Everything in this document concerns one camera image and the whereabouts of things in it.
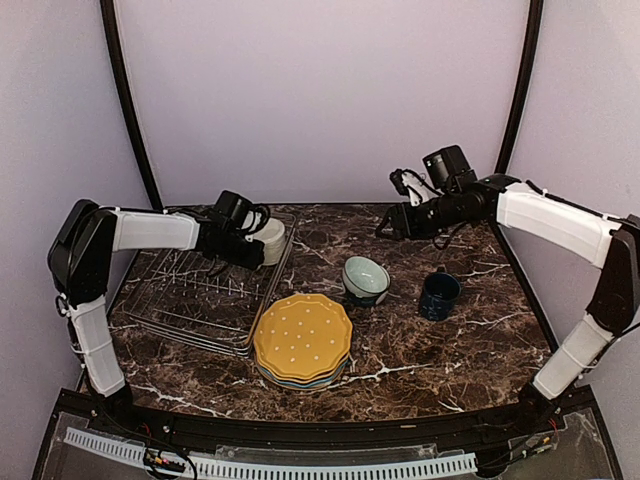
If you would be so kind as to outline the cream ribbed mug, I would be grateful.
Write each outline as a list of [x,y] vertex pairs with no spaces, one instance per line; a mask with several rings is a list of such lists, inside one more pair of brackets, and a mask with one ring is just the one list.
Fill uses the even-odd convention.
[[266,225],[253,235],[253,239],[264,244],[263,266],[276,265],[284,251],[286,238],[284,223],[278,219],[270,218]]

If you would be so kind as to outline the metal wire dish rack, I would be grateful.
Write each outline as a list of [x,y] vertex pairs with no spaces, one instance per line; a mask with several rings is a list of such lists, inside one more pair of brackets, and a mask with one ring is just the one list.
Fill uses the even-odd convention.
[[285,226],[284,251],[273,266],[251,271],[193,251],[143,250],[119,305],[149,333],[211,352],[247,357],[261,316],[275,299],[297,230],[294,210],[271,207]]

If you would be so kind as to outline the dark blue mug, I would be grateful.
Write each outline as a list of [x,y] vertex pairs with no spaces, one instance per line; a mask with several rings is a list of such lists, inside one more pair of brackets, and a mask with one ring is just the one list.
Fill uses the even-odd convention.
[[439,267],[424,279],[419,299],[419,314],[432,322],[445,321],[451,315],[461,291],[459,280],[444,267]]

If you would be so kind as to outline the yellow dotted top plate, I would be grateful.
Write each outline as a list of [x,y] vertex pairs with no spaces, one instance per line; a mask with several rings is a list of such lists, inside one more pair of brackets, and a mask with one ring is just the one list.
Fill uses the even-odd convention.
[[262,315],[253,338],[255,358],[281,373],[310,373],[349,354],[352,333],[341,304],[323,294],[295,294]]

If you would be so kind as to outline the blue plate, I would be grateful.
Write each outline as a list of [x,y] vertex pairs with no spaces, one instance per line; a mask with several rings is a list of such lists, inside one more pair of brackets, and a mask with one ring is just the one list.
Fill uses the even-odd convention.
[[339,364],[334,370],[330,372],[324,372],[321,375],[315,376],[311,379],[299,379],[299,378],[279,378],[276,377],[272,372],[266,369],[263,366],[259,366],[258,370],[261,374],[265,375],[268,379],[275,381],[278,384],[283,385],[293,385],[296,388],[311,388],[316,384],[326,383],[329,381],[333,381],[339,375],[342,374],[345,366],[347,365],[347,361]]

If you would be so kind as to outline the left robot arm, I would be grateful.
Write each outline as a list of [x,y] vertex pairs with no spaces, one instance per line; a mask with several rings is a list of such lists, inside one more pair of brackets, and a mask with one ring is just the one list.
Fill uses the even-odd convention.
[[127,387],[108,327],[106,293],[112,256],[125,250],[193,251],[249,270],[264,261],[256,234],[268,206],[223,191],[202,211],[139,210],[76,202],[47,255],[58,314],[67,319],[75,353],[93,390],[109,398]]

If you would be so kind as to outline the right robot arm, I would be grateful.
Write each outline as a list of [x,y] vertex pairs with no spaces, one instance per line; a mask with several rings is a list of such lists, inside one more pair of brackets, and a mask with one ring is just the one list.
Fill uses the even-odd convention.
[[405,201],[392,205],[375,234],[390,240],[431,240],[449,227],[492,221],[562,247],[598,268],[583,318],[518,394],[510,424],[534,432],[567,388],[635,329],[639,310],[639,219],[577,205],[510,175],[478,178],[463,150],[451,145],[423,159],[428,176],[397,169],[389,178]]

